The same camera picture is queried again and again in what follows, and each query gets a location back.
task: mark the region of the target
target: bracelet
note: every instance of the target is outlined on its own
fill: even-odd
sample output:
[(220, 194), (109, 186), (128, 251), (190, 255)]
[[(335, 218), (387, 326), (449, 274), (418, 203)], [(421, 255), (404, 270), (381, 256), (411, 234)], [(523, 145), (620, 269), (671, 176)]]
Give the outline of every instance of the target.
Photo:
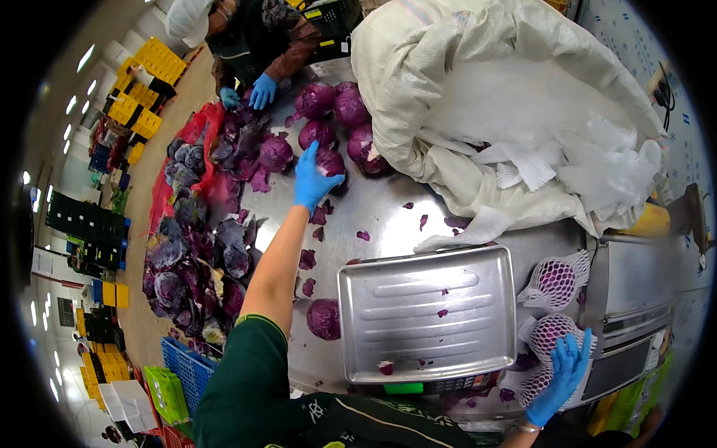
[(520, 432), (540, 432), (543, 430), (543, 428), (544, 428), (544, 426), (540, 426), (540, 427), (528, 426), (528, 425), (523, 424), (523, 422), (518, 423), (518, 431), (520, 431)]

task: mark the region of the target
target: green plastic crate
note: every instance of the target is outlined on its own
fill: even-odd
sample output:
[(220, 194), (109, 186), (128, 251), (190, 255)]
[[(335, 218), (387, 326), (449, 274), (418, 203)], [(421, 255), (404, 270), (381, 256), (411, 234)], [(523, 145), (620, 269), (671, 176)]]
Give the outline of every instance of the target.
[(149, 391), (157, 412), (170, 424), (177, 424), (189, 418), (179, 378), (167, 368), (144, 368)]

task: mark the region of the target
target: blue plastic crate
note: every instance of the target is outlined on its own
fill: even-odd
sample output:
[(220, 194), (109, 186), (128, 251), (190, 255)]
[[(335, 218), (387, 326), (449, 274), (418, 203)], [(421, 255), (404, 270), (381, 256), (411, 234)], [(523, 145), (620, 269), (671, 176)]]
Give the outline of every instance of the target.
[(168, 336), (162, 338), (162, 359), (164, 366), (179, 377), (189, 416), (193, 417), (218, 364)]

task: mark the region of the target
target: netted cabbage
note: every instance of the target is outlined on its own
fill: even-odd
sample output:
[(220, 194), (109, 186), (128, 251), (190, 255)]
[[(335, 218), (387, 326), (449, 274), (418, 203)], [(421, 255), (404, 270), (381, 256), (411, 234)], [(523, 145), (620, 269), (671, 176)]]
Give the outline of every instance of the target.
[(336, 174), (345, 174), (346, 166), (343, 157), (338, 151), (319, 149), (316, 151), (316, 169), (324, 177), (333, 177)]
[(314, 300), (306, 312), (306, 324), (315, 336), (323, 340), (339, 339), (341, 327), (338, 322), (338, 301)]
[(310, 120), (321, 118), (333, 109), (336, 91), (323, 82), (309, 84), (296, 97), (296, 112)]
[(364, 173), (380, 174), (392, 170), (386, 159), (374, 148), (374, 132), (370, 124), (359, 126), (351, 133), (346, 152)]
[(206, 203), (198, 191), (189, 191), (186, 197), (174, 202), (174, 218), (182, 229), (198, 229), (206, 223)]
[(347, 89), (336, 97), (336, 120), (348, 129), (355, 129), (371, 122), (359, 89)]
[(160, 272), (154, 278), (154, 293), (160, 305), (179, 314), (189, 291), (174, 272)]
[(184, 157), (184, 164), (195, 174), (199, 176), (204, 174), (206, 171), (206, 166), (204, 165), (204, 146), (195, 145), (190, 147)]
[(281, 173), (294, 160), (294, 152), (285, 138), (269, 137), (259, 149), (259, 164), (270, 173)]
[(319, 149), (333, 149), (336, 144), (336, 131), (326, 121), (311, 120), (299, 132), (299, 146), (306, 151), (314, 140), (318, 140)]
[(339, 95), (341, 95), (342, 93), (344, 93), (345, 91), (350, 90), (350, 89), (356, 89), (356, 90), (358, 90), (358, 89), (359, 89), (358, 86), (359, 86), (359, 85), (356, 84), (354, 81), (344, 81), (344, 82), (338, 83), (338, 84), (334, 87), (334, 90), (336, 90), (336, 96), (339, 96)]

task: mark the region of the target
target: human arm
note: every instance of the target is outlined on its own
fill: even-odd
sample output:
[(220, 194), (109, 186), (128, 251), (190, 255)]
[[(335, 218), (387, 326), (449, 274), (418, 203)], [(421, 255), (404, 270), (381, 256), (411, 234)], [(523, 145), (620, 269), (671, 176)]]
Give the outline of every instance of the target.
[(291, 329), (296, 271), (306, 224), (318, 202), (344, 179), (341, 174), (324, 177), (318, 172), (317, 149), (318, 141), (314, 141), (296, 164), (294, 204), (262, 255), (239, 314), (264, 315), (279, 325), (286, 336)]

